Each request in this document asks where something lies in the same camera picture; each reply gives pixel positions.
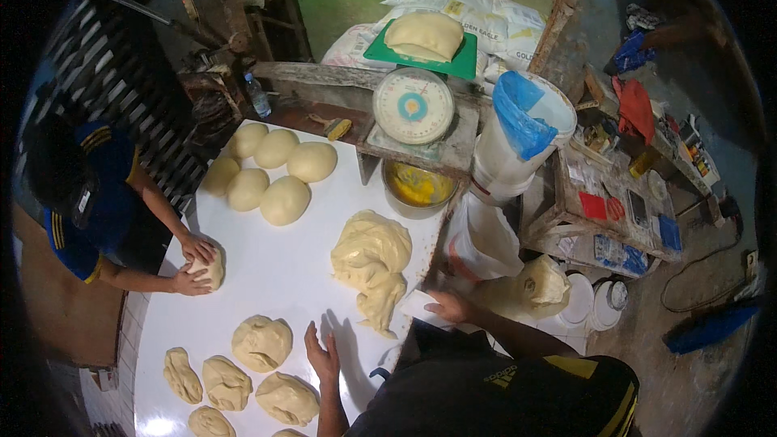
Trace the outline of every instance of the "blue plastic bag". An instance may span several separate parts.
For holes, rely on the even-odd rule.
[[[533,82],[515,71],[499,77],[493,88],[493,109],[497,112],[504,136],[521,159],[529,160],[545,150],[556,138],[558,129],[528,112],[545,94]]]

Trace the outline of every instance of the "scale dial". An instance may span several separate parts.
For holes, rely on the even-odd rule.
[[[372,96],[375,121],[394,140],[422,145],[439,139],[453,120],[453,95],[436,74],[401,68],[383,79]]]

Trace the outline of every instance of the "blue shirt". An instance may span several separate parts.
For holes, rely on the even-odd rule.
[[[121,131],[102,121],[75,128],[75,141],[100,180],[85,229],[70,218],[44,209],[51,249],[65,267],[86,283],[100,273],[101,255],[119,247],[134,217],[135,192],[130,182],[138,168],[138,149]]]

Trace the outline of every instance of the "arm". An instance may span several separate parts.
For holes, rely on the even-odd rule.
[[[203,269],[189,274],[187,270],[191,266],[191,263],[187,263],[173,277],[168,278],[120,267],[107,258],[101,257],[98,261],[98,269],[100,270],[98,278],[119,289],[134,292],[169,292],[181,293],[185,296],[199,296],[211,292],[207,279],[194,281],[196,277],[203,275],[208,270]]]
[[[132,189],[141,196],[145,205],[154,213],[154,216],[165,224],[175,238],[178,238],[183,249],[183,256],[187,260],[192,261],[197,257],[206,265],[213,263],[215,248],[207,241],[191,234],[189,229],[181,223],[159,186],[140,166],[133,173],[129,183]]]
[[[340,401],[340,357],[337,355],[335,336],[326,336],[326,349],[319,345],[316,325],[310,322],[305,333],[308,360],[321,382],[321,410],[318,413],[318,437],[341,437],[348,430],[348,418]]]
[[[580,356],[569,345],[555,337],[534,327],[494,314],[461,296],[433,291],[429,291],[429,295],[438,303],[427,304],[424,309],[456,324],[465,322],[485,329],[515,359],[551,354],[568,358]]]

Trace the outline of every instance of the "hand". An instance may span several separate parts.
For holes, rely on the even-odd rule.
[[[187,263],[172,277],[172,291],[184,296],[201,296],[213,292],[213,289],[210,288],[209,278],[194,281],[195,278],[208,273],[208,269],[203,268],[194,273],[187,273],[191,267],[191,262]]]
[[[189,233],[181,237],[180,242],[183,257],[189,261],[194,261],[194,258],[197,258],[205,265],[210,265],[216,259],[216,249],[200,237]]]
[[[437,300],[437,303],[429,303],[423,306],[423,308],[454,324],[462,322],[471,323],[478,311],[475,304],[458,294],[436,292],[433,290],[430,290],[428,294],[434,297],[434,299]]]
[[[324,351],[318,343],[316,325],[310,321],[305,333],[305,347],[308,350],[308,360],[313,369],[316,370],[321,385],[337,385],[340,377],[340,357],[337,355],[335,335],[329,333],[326,336],[327,350]]]

